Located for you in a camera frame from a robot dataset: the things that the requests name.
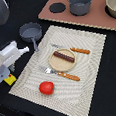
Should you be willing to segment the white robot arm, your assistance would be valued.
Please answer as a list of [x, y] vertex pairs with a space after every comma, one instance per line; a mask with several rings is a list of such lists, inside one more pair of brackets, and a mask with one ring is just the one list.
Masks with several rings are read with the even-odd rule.
[[[10, 10], [5, 0], [0, 0], [0, 25], [4, 25], [10, 14]], [[21, 56], [16, 42], [11, 42], [0, 50], [0, 83], [7, 79], [10, 73], [9, 66]]]

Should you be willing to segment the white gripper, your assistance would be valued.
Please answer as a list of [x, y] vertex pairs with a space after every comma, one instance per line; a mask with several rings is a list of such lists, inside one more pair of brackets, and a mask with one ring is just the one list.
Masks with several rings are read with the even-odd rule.
[[5, 49], [0, 50], [0, 83], [7, 79], [10, 73], [9, 66], [21, 56], [17, 43], [12, 41]]

